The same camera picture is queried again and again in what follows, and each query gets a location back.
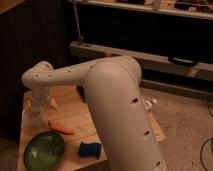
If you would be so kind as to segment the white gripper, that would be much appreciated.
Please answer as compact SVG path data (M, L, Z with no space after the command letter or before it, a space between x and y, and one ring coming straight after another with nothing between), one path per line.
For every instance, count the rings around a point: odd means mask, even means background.
M32 89L31 94L27 95L25 109L30 110L32 104L36 106L49 105L54 110L58 110L57 103L51 97L49 88Z

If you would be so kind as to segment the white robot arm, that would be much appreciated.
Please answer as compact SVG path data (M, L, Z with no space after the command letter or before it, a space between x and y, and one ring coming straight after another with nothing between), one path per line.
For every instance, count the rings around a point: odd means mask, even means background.
M167 171L140 94L140 64L130 56L55 69L41 61L22 75L31 104L51 102L51 86L81 85L112 171Z

